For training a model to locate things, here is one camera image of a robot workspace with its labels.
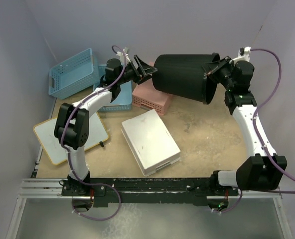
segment black bucket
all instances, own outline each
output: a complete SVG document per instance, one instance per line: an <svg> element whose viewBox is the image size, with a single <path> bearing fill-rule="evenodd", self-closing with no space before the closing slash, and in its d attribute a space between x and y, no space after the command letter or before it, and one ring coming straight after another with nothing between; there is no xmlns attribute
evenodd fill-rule
<svg viewBox="0 0 295 239"><path fill-rule="evenodd" d="M217 84L204 76L206 63L219 61L217 53L211 55L161 55L154 66L154 87L166 93L209 104Z"/></svg>

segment white plastic container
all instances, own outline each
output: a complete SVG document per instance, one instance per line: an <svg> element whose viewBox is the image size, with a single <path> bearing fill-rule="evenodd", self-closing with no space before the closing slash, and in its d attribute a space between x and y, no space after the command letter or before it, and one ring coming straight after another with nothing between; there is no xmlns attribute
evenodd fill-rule
<svg viewBox="0 0 295 239"><path fill-rule="evenodd" d="M144 176L180 160L181 150L156 110L122 122L121 130Z"/></svg>

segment blue plastic basket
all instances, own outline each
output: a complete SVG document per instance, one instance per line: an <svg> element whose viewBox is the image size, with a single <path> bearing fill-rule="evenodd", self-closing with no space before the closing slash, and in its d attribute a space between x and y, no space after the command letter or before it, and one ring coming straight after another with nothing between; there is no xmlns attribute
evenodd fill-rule
<svg viewBox="0 0 295 239"><path fill-rule="evenodd" d="M106 65L99 65L99 77L105 74ZM128 111L131 109L132 102L132 83L131 81L121 85L121 91L114 101L101 107L98 111Z"/></svg>
<svg viewBox="0 0 295 239"><path fill-rule="evenodd" d="M99 82L98 61L89 48L50 69L49 94L64 99Z"/></svg>

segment wall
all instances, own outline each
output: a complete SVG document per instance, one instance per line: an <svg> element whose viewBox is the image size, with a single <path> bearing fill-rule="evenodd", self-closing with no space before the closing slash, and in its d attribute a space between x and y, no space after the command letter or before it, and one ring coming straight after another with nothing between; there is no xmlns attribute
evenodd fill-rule
<svg viewBox="0 0 295 239"><path fill-rule="evenodd" d="M58 61L111 45L149 62L164 53L235 56L252 44L275 0L26 0Z"/></svg>
<svg viewBox="0 0 295 239"><path fill-rule="evenodd" d="M279 90L260 116L269 141L287 158L286 171L295 175L295 0L277 1L253 47L275 51L282 62ZM268 53L258 52L251 54L251 61L256 68L251 89L261 102L276 83L277 63ZM281 188L295 190L295 183L283 176ZM295 195L284 195L283 203L295 238Z"/></svg>
<svg viewBox="0 0 295 239"><path fill-rule="evenodd" d="M22 178L34 168L39 144L32 128L50 114L47 74L54 64L25 1L0 0L0 239Z"/></svg>

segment wooden table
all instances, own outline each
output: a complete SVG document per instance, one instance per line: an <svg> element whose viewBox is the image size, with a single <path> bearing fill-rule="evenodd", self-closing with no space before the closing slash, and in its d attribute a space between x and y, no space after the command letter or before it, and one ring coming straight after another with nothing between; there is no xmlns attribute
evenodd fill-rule
<svg viewBox="0 0 295 239"><path fill-rule="evenodd" d="M63 102L72 103L91 93L87 88L67 99L57 99L52 116ZM236 170L246 159L241 131L224 104L225 89L218 86L210 105L175 96L166 115L161 116L181 149L181 160L150 177L209 177L214 170ZM143 177L122 133L121 122L146 112L100 112L109 140L105 147L86 152L91 177ZM68 163L54 166L42 153L37 178L65 178Z"/></svg>

